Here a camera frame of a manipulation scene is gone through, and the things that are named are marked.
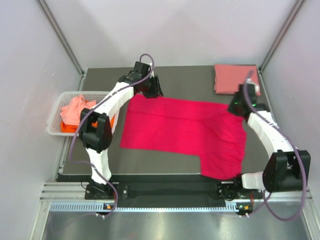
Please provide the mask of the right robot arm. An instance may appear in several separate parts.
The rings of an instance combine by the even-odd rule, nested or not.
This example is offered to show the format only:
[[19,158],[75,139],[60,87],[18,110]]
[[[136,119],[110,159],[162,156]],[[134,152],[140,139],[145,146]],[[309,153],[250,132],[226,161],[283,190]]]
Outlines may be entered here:
[[241,173],[233,185],[233,192],[245,198],[252,190],[269,193],[305,191],[308,182],[311,155],[299,150],[283,136],[269,108],[257,102],[255,86],[240,84],[227,109],[242,117],[263,144],[269,158],[263,171]]

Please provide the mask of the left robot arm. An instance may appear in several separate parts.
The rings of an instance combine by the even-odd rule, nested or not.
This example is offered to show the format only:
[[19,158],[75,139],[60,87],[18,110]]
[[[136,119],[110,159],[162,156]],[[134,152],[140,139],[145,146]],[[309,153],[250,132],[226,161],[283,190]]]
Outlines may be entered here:
[[102,101],[81,111],[78,136],[89,156],[91,179],[97,185],[96,192],[105,199],[114,191],[113,185],[108,183],[112,176],[108,148],[113,140],[119,111],[138,93],[142,93],[145,98],[163,96],[152,62],[147,64],[137,61],[127,75],[119,78]]

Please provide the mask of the magenta t shirt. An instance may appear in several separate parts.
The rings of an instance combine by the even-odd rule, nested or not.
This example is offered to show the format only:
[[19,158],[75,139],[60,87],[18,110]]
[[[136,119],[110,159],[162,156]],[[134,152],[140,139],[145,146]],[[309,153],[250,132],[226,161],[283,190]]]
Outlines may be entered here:
[[241,173],[247,134],[228,105],[134,96],[120,147],[198,156],[203,176],[227,180]]

